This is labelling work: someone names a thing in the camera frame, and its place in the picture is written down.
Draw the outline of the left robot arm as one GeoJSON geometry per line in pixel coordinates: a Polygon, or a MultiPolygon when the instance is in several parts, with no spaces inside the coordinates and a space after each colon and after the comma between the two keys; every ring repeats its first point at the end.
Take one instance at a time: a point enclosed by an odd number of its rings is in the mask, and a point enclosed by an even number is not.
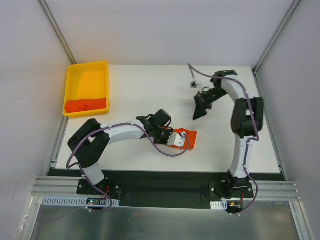
{"type": "Polygon", "coordinates": [[[155,114],[138,116],[125,123],[102,127],[95,118],[87,120],[68,140],[71,155],[66,163],[70,169],[78,165],[88,178],[88,188],[99,195],[105,191],[105,176],[99,160],[106,147],[117,142],[150,138],[152,143],[167,144],[173,130],[169,128],[171,116],[163,109],[155,114]]]}

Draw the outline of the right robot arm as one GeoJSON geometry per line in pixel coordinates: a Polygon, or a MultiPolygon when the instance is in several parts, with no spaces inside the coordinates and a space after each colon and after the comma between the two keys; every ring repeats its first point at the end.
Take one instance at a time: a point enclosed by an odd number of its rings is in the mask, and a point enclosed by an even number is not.
{"type": "Polygon", "coordinates": [[[228,95],[234,103],[231,116],[231,131],[235,136],[235,146],[231,166],[226,179],[215,188],[220,195],[237,197],[249,185],[249,162],[253,142],[260,140],[259,132],[264,124],[264,100],[251,97],[244,85],[236,79],[235,70],[221,70],[210,76],[213,88],[199,90],[194,97],[193,120],[208,114],[212,104],[228,95]]]}

